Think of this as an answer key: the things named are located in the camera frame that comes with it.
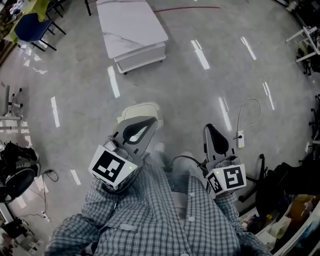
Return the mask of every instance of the office chair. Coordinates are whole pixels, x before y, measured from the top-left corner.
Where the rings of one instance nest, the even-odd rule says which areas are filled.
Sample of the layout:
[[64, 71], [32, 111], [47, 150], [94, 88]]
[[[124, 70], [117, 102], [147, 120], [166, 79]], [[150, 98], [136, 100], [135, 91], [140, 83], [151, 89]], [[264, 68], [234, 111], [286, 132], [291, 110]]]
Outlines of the office chair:
[[[13, 103], [13, 100], [17, 94], [12, 94], [11, 100], [10, 97], [10, 85], [5, 85], [3, 82], [0, 83], [0, 120], [21, 120], [21, 116], [12, 115], [12, 107], [22, 108], [23, 104]], [[0, 130], [7, 130], [10, 127], [3, 126]]]
[[255, 179], [255, 178], [251, 178], [251, 177], [246, 176], [246, 179], [248, 181], [255, 183], [255, 185], [249, 192], [247, 192], [247, 194], [239, 196], [239, 201], [241, 203], [248, 200], [249, 197], [251, 197], [255, 192], [257, 192], [259, 184], [261, 184], [261, 182], [263, 181], [263, 179], [265, 177], [265, 172], [268, 170], [268, 168], [265, 169], [265, 155], [261, 154], [259, 156], [259, 158], [261, 159], [261, 169], [260, 169], [259, 179]]
[[32, 148], [11, 142], [5, 144], [0, 155], [0, 203], [10, 203], [20, 197], [40, 175], [41, 167], [35, 163], [39, 161], [39, 155]]
[[66, 35], [66, 33], [51, 19], [40, 22], [36, 13], [26, 14], [22, 16], [22, 18], [14, 28], [14, 33], [20, 40], [31, 43], [33, 46], [37, 47], [43, 52], [45, 50], [38, 46], [35, 42], [40, 41], [50, 47], [52, 50], [56, 51], [56, 48], [54, 48], [46, 41], [42, 40], [42, 37], [47, 30], [54, 35], [53, 31], [49, 28], [51, 24]]
[[311, 138], [315, 141], [320, 140], [320, 94], [316, 95], [316, 107], [311, 108], [311, 112], [313, 113], [313, 119], [309, 122], [309, 126], [312, 129]]
[[304, 161], [298, 167], [292, 167], [283, 162], [274, 170], [268, 170], [267, 175], [265, 175], [267, 169], [263, 170], [261, 168], [259, 180], [254, 181], [257, 183], [256, 186], [247, 195], [240, 196], [239, 201], [243, 203], [256, 191], [256, 210], [261, 217], [265, 217], [279, 207], [279, 202], [286, 195], [308, 194], [317, 196], [320, 194], [319, 165], [320, 159]]

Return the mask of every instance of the polished concrete floor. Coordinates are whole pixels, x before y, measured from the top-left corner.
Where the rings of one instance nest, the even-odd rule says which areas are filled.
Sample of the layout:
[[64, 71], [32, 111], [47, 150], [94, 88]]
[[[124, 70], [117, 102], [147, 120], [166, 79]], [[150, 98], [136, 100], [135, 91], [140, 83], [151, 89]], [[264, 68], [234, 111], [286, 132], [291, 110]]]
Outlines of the polished concrete floor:
[[[257, 98], [261, 119], [245, 131], [245, 148], [239, 151], [247, 173], [258, 175], [259, 154], [265, 155], [269, 169], [282, 162], [296, 166], [305, 155], [311, 138], [310, 108], [319, 93], [320, 77], [304, 75], [301, 65], [295, 63], [299, 38], [288, 44], [285, 39], [301, 28], [283, 6], [272, 0], [148, 3], [153, 10], [183, 6], [220, 9], [157, 13], [169, 37], [166, 59], [123, 75], [108, 59], [95, 3], [91, 4], [92, 16], [88, 16], [82, 0], [67, 1], [64, 18], [56, 19], [67, 34], [55, 29], [56, 34], [47, 38], [57, 51], [47, 48], [41, 52], [22, 44], [0, 70], [0, 80], [11, 85], [12, 92], [23, 88], [18, 99], [24, 104], [21, 113], [27, 122], [17, 131], [0, 133], [1, 140], [32, 145], [40, 155], [42, 170], [54, 169], [59, 176], [56, 183], [44, 177], [47, 215], [52, 222], [25, 217], [45, 242], [64, 218], [80, 211], [92, 181], [88, 172], [92, 156], [128, 106], [158, 103], [164, 126], [152, 143], [164, 142], [170, 157], [190, 151], [203, 160], [204, 126], [212, 123], [234, 138], [242, 103]], [[197, 51], [192, 43], [196, 40]], [[207, 63], [197, 56], [200, 48]], [[108, 68], [115, 70], [112, 79]], [[118, 98], [111, 80], [117, 82]], [[240, 129], [258, 117], [257, 103], [248, 102], [242, 110]], [[81, 184], [77, 185], [71, 170]], [[251, 186], [248, 181], [246, 189]], [[39, 193], [41, 187], [34, 184], [32, 189]], [[253, 200], [237, 203], [238, 209]], [[40, 213], [44, 202], [28, 190], [10, 207], [17, 216], [23, 216]]]

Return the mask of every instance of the person's arm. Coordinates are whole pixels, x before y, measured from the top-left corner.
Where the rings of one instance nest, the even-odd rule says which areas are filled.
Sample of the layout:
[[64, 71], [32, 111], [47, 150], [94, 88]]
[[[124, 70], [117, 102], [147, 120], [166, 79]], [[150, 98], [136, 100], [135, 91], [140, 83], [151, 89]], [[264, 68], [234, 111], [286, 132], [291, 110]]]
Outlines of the person's arm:
[[225, 197], [215, 199], [215, 203], [233, 226], [239, 239], [242, 253], [246, 255], [271, 255], [266, 247], [251, 232], [244, 232], [239, 223], [239, 213], [234, 205], [237, 200], [236, 194], [232, 193]]
[[45, 256], [79, 254], [99, 240], [99, 229], [108, 221], [118, 200], [94, 179], [85, 197], [81, 214], [66, 218], [50, 237]]

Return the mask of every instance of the checkered shirt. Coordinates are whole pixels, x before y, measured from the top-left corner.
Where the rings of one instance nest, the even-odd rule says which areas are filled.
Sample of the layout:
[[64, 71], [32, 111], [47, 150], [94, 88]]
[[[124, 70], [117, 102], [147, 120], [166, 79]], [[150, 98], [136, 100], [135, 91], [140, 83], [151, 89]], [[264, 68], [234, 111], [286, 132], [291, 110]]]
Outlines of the checkered shirt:
[[270, 255], [241, 229], [234, 194], [213, 201], [191, 175], [188, 194], [182, 226], [165, 172], [152, 159], [125, 194], [110, 194], [94, 180], [81, 214], [56, 228], [44, 255]]

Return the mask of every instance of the black cable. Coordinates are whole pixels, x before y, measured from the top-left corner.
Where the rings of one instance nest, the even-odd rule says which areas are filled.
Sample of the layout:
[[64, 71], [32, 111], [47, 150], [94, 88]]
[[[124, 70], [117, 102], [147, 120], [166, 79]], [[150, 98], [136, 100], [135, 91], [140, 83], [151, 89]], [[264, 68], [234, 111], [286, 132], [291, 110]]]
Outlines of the black cable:
[[[53, 180], [53, 179], [48, 175], [49, 173], [55, 173], [55, 175], [56, 175], [56, 180]], [[44, 179], [44, 175], [45, 175], [45, 174], [46, 174], [46, 175], [49, 177], [49, 179], [52, 180], [53, 182], [57, 182], [57, 181], [59, 180], [58, 174], [57, 174], [54, 170], [52, 170], [52, 169], [47, 170], [47, 171], [45, 171], [44, 173], [42, 173], [41, 175], [39, 175], [39, 177], [42, 176], [42, 185], [43, 185], [43, 195], [44, 195], [44, 198], [43, 198], [39, 193], [35, 192], [34, 190], [32, 190], [31, 188], [28, 187], [28, 189], [30, 189], [32, 192], [36, 193], [39, 197], [42, 198], [42, 200], [44, 200], [44, 211], [43, 211], [44, 214], [47, 212], [47, 209], [48, 209], [48, 207], [47, 207], [47, 198], [46, 198], [46, 186], [45, 186], [45, 179]], [[39, 215], [38, 213], [36, 213], [36, 214], [26, 214], [26, 215], [23, 215], [23, 216], [19, 216], [18, 218], [27, 217], [27, 216], [39, 216], [40, 218], [45, 218], [45, 217]]]
[[23, 217], [27, 217], [27, 216], [39, 216], [40, 218], [43, 218], [43, 219], [45, 218], [45, 217], [39, 215], [38, 213], [36, 213], [36, 214], [26, 214], [26, 215], [19, 216], [17, 218], [23, 218]]
[[44, 194], [44, 211], [43, 211], [43, 214], [45, 214], [47, 212], [47, 200], [46, 200], [46, 188], [45, 188], [44, 173], [42, 174], [42, 185], [43, 185], [43, 194]]
[[176, 160], [177, 158], [188, 158], [188, 159], [191, 159], [191, 160], [193, 160], [194, 162], [196, 162], [196, 164], [198, 165], [198, 167], [201, 166], [201, 163], [200, 163], [197, 159], [194, 159], [193, 157], [187, 156], [187, 155], [178, 155], [178, 156], [176, 156], [175, 158], [173, 158], [173, 159], [171, 160], [170, 165], [172, 165], [173, 162], [174, 162], [174, 160]]
[[[56, 180], [53, 180], [53, 179], [49, 176], [50, 173], [55, 173], [55, 175], [56, 175]], [[54, 170], [47, 170], [47, 171], [45, 171], [43, 174], [46, 174], [46, 175], [49, 177], [49, 179], [52, 180], [53, 182], [57, 182], [57, 181], [59, 180], [59, 176], [58, 176], [58, 174], [57, 174]]]
[[191, 156], [188, 156], [188, 155], [178, 155], [178, 156], [176, 156], [175, 158], [173, 158], [171, 160], [170, 166], [173, 165], [174, 160], [177, 159], [177, 158], [188, 158], [188, 159], [191, 159], [192, 161], [194, 161], [197, 164], [197, 167], [200, 167], [203, 177], [206, 177], [207, 174], [209, 173], [207, 168], [204, 167], [204, 163], [200, 163], [197, 159], [195, 159], [195, 158], [193, 158]]

